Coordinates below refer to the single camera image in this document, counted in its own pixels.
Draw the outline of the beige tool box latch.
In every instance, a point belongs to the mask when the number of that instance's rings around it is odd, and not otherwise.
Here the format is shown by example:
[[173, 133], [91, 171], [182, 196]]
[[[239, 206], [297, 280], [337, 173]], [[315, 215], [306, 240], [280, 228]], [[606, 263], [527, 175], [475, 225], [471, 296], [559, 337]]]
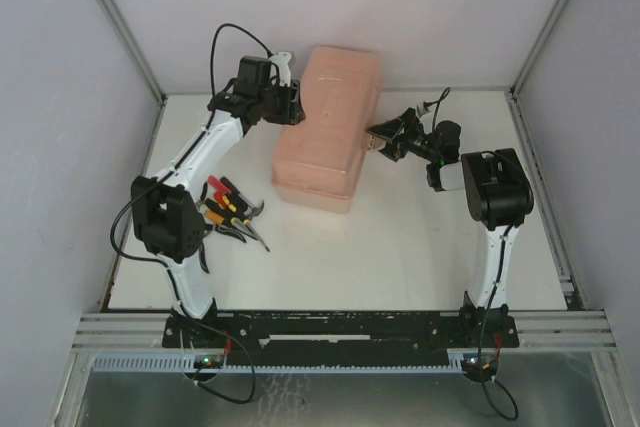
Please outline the beige tool box latch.
[[364, 145], [368, 151], [380, 151], [386, 146], [386, 142], [379, 137], [366, 133]]

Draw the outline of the pink translucent tool box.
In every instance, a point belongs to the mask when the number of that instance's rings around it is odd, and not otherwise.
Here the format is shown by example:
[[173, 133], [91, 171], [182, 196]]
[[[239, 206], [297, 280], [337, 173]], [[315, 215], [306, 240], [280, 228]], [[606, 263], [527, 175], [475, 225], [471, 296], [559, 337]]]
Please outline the pink translucent tool box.
[[301, 80], [306, 119], [282, 128], [272, 155], [271, 182], [283, 201], [337, 214], [350, 210], [380, 89], [379, 55], [314, 48]]

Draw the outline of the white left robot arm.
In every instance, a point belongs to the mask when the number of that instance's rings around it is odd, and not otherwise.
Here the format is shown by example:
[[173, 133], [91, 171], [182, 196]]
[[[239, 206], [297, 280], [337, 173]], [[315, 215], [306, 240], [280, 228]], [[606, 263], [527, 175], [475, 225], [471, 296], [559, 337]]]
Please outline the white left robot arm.
[[214, 310], [198, 251], [205, 220], [196, 206], [213, 167], [260, 121], [297, 125], [305, 119], [292, 54], [244, 56], [237, 75], [212, 96], [209, 117], [177, 156], [155, 175], [131, 185], [135, 237], [154, 262], [165, 266], [176, 306], [187, 318]]

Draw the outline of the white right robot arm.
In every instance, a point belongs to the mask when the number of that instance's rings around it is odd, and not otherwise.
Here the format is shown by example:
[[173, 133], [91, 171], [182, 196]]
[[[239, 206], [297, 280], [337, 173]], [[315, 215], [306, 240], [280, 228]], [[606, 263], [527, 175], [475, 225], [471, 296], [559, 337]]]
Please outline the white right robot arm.
[[443, 120], [424, 126], [414, 108], [367, 129], [392, 161], [414, 154], [427, 161], [426, 179], [436, 192], [465, 193], [470, 217], [479, 228], [471, 286], [459, 310], [467, 331], [507, 327], [507, 276], [515, 238], [534, 207], [531, 184], [512, 148], [460, 152], [461, 126]]

